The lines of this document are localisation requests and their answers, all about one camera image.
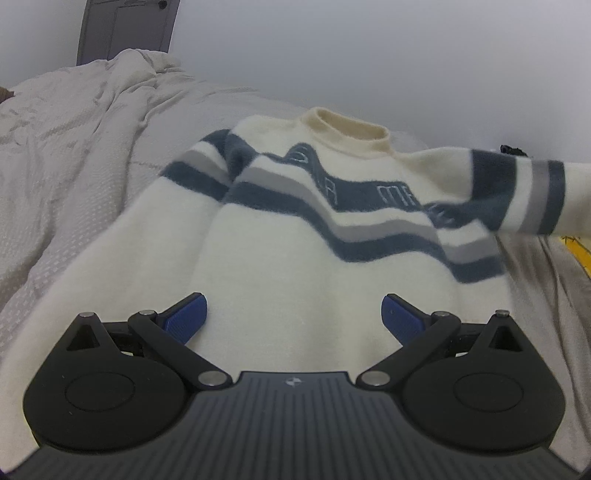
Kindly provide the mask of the cream blue striped sweater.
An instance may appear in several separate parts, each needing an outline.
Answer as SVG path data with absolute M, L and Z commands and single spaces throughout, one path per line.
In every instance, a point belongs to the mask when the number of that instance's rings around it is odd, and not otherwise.
M 74 316 L 119 320 L 199 291 L 190 347 L 230 374 L 346 370 L 397 347 L 396 293 L 483 322 L 512 311 L 564 389 L 554 450 L 590 459 L 590 281 L 561 244 L 590 234 L 587 164 L 490 151 L 398 153 L 377 125 L 315 108 L 252 116 L 169 163 L 65 269 L 1 367 L 1 463 L 34 449 L 25 389 Z

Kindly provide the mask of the yellow printed fabric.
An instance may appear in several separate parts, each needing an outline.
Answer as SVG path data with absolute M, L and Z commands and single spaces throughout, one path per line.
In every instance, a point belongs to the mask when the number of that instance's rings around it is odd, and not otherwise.
M 578 236 L 561 236 L 560 240 L 591 277 L 591 240 Z

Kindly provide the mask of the grey bed sheet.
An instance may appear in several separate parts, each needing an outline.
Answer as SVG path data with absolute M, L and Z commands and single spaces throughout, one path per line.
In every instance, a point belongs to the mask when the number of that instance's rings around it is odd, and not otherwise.
M 1 367 L 53 283 L 169 163 L 246 118 L 310 110 L 141 50 L 21 83 L 1 108 Z

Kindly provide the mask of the brown pillow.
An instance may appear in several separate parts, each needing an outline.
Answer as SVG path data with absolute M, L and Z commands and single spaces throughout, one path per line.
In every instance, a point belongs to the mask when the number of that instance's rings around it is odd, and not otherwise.
M 3 103 L 4 101 L 13 98 L 14 97 L 14 92 L 11 90 L 8 90 L 4 87 L 0 87 L 0 103 Z

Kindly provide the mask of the black fluffy garment right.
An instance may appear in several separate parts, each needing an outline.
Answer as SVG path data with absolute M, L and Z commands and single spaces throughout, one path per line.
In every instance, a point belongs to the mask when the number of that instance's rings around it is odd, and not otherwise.
M 502 145 L 500 147 L 500 152 L 506 155 L 527 157 L 527 154 L 522 149 L 511 147 L 509 145 Z

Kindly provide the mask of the grey door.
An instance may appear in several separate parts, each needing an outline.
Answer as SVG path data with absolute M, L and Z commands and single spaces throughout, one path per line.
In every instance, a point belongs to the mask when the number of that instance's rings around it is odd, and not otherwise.
M 167 52 L 179 1 L 100 0 L 86 2 L 76 65 L 110 60 L 126 49 Z

